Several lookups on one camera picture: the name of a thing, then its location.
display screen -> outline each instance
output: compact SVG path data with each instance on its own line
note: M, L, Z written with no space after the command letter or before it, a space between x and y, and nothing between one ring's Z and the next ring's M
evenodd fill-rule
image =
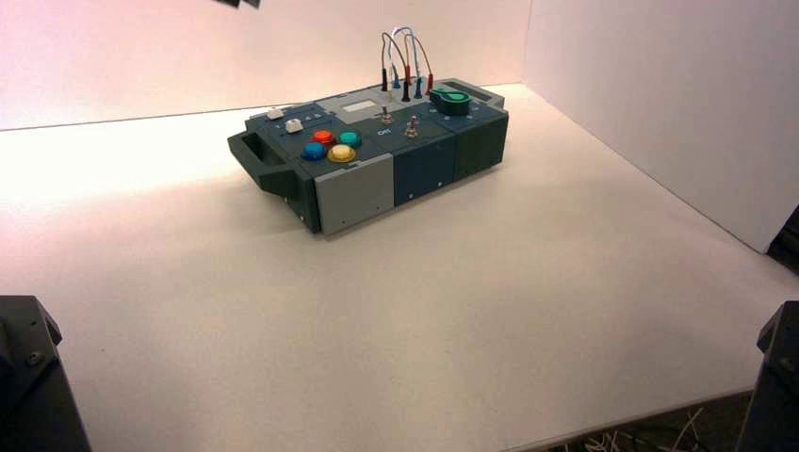
M344 105L344 106L342 106L342 108L344 108L344 111L346 111L348 113L352 113L353 111L363 110L364 108L369 108L369 107L375 106L375 105L377 105L377 104L375 104L374 102L372 102L370 100L365 100L365 101L358 102L356 104Z

screw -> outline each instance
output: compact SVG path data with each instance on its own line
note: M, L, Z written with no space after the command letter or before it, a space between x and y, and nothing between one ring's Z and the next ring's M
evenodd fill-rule
M41 363L43 360L44 360L44 355L42 355L38 351L34 351L31 354L27 355L27 358L25 358L25 363L28 365L28 367L34 367L37 364Z
M783 369L791 373L796 372L796 365L793 363L793 360L791 358L783 358L779 360L779 365L781 365Z

white button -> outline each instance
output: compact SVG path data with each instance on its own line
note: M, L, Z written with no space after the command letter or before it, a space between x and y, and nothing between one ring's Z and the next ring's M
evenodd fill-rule
M272 121L281 119L283 115L284 115L283 110L281 110L280 108L274 108L272 110L267 111L267 118L269 118Z
M289 134L294 134L302 130L302 122L300 120L288 120L285 122L285 130Z

electronic control box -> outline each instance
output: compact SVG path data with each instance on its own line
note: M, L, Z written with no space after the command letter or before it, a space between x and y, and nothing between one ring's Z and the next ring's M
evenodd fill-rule
M272 109L228 138L261 189L332 234L502 161L504 98L458 79L420 97L380 85Z

device handle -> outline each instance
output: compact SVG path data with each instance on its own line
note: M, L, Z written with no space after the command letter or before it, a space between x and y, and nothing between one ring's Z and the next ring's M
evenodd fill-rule
M291 165L255 132L227 138L230 152L262 190L284 198L297 192L297 175Z

